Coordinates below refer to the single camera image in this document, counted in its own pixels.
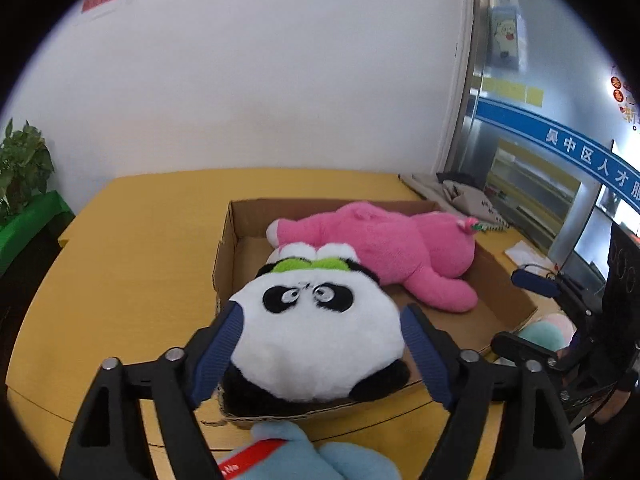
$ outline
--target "light blue plush toy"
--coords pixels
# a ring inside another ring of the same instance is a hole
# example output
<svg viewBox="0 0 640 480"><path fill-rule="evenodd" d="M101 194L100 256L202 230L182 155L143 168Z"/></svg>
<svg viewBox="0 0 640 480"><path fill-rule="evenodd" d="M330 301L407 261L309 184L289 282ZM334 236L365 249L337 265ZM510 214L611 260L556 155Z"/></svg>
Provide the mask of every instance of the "light blue plush toy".
<svg viewBox="0 0 640 480"><path fill-rule="evenodd" d="M254 443L219 464L225 479L401 480L393 462L380 453L341 442L316 449L293 422L258 422L251 434Z"/></svg>

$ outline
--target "potted plant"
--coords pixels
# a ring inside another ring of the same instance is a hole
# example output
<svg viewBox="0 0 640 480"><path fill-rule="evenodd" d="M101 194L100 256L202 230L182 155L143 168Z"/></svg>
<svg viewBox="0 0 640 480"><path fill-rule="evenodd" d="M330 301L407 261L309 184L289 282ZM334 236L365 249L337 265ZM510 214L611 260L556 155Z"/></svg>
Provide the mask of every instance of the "potted plant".
<svg viewBox="0 0 640 480"><path fill-rule="evenodd" d="M34 194L47 192L53 171L41 131L29 121L14 131L9 120L0 144L0 228L20 214Z"/></svg>

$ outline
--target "yellow table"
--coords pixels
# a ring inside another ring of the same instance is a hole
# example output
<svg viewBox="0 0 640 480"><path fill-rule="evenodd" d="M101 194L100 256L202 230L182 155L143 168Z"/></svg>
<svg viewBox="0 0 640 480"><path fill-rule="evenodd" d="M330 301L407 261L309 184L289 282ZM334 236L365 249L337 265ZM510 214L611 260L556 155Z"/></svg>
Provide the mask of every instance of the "yellow table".
<svg viewBox="0 0 640 480"><path fill-rule="evenodd" d="M318 197L418 200L395 175L329 170L206 170L113 180L60 238L64 247L44 279L16 341L7 376L11 406L57 470L72 421L100 362L156 359L183 345L214 315L211 269L230 200ZM479 234L498 255L522 237ZM555 303L534 297L544 312ZM484 478L501 407L492 407L474 478ZM143 415L161 478L171 478L153 407ZM247 442L247 431L223 424L215 401L196 412L219 456ZM421 385L348 416L303 423L309 437L346 440L394 460L417 478L446 423L446 412Z"/></svg>

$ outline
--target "panda face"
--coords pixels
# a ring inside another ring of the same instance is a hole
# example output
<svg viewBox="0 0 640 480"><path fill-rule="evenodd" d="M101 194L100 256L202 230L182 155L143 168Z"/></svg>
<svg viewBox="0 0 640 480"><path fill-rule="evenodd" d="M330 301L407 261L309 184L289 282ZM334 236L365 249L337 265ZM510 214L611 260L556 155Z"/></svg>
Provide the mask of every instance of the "panda face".
<svg viewBox="0 0 640 480"><path fill-rule="evenodd" d="M244 311L231 361L281 399L345 398L360 380L402 357L396 304L364 272L267 272L231 299Z"/></svg>
<svg viewBox="0 0 640 480"><path fill-rule="evenodd" d="M344 312L353 305L353 293L349 287L336 283L321 283L312 288L311 283L297 286L275 285L262 295L262 304L272 314L280 314L295 307L299 301L315 303L318 308Z"/></svg>

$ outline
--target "green table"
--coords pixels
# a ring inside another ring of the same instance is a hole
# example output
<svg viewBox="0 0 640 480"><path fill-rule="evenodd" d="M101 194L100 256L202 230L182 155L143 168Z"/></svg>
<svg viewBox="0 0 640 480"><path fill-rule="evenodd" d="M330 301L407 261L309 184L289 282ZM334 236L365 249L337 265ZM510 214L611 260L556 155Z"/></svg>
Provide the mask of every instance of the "green table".
<svg viewBox="0 0 640 480"><path fill-rule="evenodd" d="M0 276L33 237L59 215L63 216L60 221L66 224L74 217L60 194L49 191L36 196L22 213L0 227Z"/></svg>

